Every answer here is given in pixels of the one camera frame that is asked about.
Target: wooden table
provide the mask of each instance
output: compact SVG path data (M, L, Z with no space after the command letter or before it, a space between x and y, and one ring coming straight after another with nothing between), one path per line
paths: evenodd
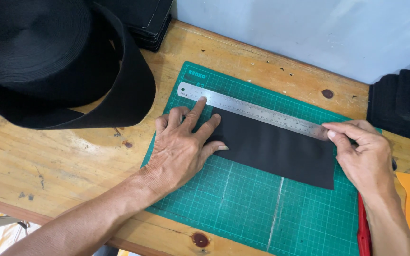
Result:
M365 119L368 86L179 21L169 27L158 53L143 51L157 82L150 114L138 125L36 131L0 117L0 212L45 224L61 212L112 188L137 171L184 61L191 61L353 119ZM327 99L322 90L331 90ZM83 112L91 106L83 107ZM385 132L398 170L410 173L410 140ZM127 141L131 148L124 145ZM399 194L404 190L397 182ZM204 234L205 248L191 236ZM225 238L141 212L109 242L142 255L269 255Z

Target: forearm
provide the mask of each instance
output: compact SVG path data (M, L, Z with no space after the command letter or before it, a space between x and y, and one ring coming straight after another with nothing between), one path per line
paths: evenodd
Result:
M146 186L143 171L42 226L2 256L92 255L127 219L163 196Z
M363 199L368 215L374 256L410 256L410 231L395 191Z

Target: cutting mat grid lines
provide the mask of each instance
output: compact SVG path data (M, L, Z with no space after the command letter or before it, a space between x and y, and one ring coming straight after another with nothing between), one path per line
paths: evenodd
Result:
M177 95L181 82L317 124L350 120L187 61L164 113L194 106ZM211 110L205 107L197 127ZM154 137L142 166L153 147ZM279 256L358 255L357 190L337 162L334 169L335 189L328 190L287 178L281 182L274 174L213 155L191 181L146 211Z

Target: metal ruler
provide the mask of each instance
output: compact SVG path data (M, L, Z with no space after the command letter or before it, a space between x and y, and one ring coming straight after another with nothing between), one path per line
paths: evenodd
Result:
M244 102L186 82L181 82L179 84L178 96L194 101L197 101L201 96L206 96L206 104L214 108L224 109L235 114L259 120L316 139L328 140L328 129L322 125L298 119L252 103Z

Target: red cutter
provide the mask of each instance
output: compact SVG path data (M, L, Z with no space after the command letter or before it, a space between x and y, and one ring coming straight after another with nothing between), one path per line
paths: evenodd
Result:
M359 193L359 230L357 232L360 256L371 256L371 235L366 220L365 206Z

